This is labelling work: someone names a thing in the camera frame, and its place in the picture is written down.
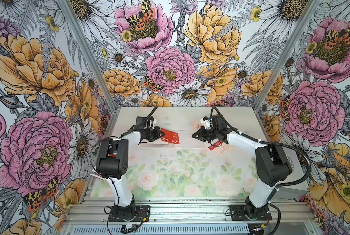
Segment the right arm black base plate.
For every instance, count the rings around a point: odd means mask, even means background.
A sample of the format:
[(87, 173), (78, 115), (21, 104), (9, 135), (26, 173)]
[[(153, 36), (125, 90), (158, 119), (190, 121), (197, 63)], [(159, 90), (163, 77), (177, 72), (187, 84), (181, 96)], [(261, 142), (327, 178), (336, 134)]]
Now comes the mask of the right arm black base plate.
[(250, 205), (229, 205), (229, 213), (233, 221), (270, 221), (272, 220), (272, 215), (269, 210), (268, 205), (256, 208)]

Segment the pink elephant photo album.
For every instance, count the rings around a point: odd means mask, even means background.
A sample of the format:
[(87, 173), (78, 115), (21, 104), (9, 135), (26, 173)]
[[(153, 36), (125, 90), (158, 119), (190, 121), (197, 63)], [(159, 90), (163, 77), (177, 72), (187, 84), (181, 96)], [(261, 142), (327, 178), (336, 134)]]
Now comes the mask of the pink elephant photo album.
[(140, 148), (142, 149), (154, 149), (154, 150), (164, 150), (164, 149), (210, 149), (221, 146), (222, 144), (219, 141), (212, 141), (212, 145), (208, 142), (202, 142), (195, 138), (192, 138), (193, 131), (184, 131), (184, 130), (166, 130), (161, 129), (165, 133), (165, 136), (154, 142), (147, 144), (141, 144)]

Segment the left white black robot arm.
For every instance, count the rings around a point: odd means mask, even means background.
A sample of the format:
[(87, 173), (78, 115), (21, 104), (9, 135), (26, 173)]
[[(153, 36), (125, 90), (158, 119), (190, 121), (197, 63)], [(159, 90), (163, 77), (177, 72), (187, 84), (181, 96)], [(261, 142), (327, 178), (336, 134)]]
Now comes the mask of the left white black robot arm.
[(111, 187), (114, 205), (109, 222), (132, 221), (137, 216), (134, 195), (127, 185), (125, 174), (129, 165), (129, 151), (140, 145), (155, 142), (165, 136), (152, 115), (137, 117), (136, 123), (120, 137), (101, 141), (96, 159), (96, 173)]

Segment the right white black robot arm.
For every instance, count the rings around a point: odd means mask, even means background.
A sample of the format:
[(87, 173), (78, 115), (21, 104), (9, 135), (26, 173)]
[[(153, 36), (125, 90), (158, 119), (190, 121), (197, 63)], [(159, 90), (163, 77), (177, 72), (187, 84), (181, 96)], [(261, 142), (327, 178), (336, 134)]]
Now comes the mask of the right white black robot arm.
[(258, 181), (245, 200), (244, 215), (249, 219), (257, 218), (277, 192), (276, 185), (286, 180), (293, 171), (283, 147), (265, 143), (231, 127), (222, 115), (204, 117), (200, 123), (200, 129), (192, 138), (210, 144), (217, 139), (255, 157)]

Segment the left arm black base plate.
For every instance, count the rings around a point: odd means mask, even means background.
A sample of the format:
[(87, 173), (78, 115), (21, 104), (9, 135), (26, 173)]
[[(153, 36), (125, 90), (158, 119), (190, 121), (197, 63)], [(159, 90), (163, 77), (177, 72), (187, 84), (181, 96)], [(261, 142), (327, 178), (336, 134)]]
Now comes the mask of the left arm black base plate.
[(108, 216), (108, 222), (147, 222), (150, 217), (149, 205), (133, 207), (113, 206)]

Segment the red and pink card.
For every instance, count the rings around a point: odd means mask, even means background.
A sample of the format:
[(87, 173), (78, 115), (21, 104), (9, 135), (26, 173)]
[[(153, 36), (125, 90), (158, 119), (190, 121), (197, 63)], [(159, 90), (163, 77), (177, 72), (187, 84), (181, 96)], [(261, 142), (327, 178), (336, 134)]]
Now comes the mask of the red and pink card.
[(208, 146), (208, 149), (210, 151), (213, 151), (213, 150), (216, 149), (216, 150), (218, 150), (220, 152), (225, 152), (225, 151), (227, 151), (230, 148), (231, 148), (230, 145), (228, 145), (228, 144), (226, 144), (226, 143), (224, 143), (222, 141), (217, 141), (217, 142), (211, 144), (210, 146)]

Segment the red card gold characters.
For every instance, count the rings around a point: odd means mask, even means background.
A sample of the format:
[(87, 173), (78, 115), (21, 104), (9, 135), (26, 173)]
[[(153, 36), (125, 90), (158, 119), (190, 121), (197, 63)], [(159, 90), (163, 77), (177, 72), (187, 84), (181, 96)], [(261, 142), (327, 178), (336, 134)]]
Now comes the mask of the red card gold characters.
[(179, 145), (180, 144), (180, 138), (179, 138), (179, 134), (177, 132), (173, 132), (173, 131), (169, 131), (166, 129), (161, 129), (166, 136), (161, 138), (161, 141), (169, 143), (169, 144), (175, 144), (175, 145)]

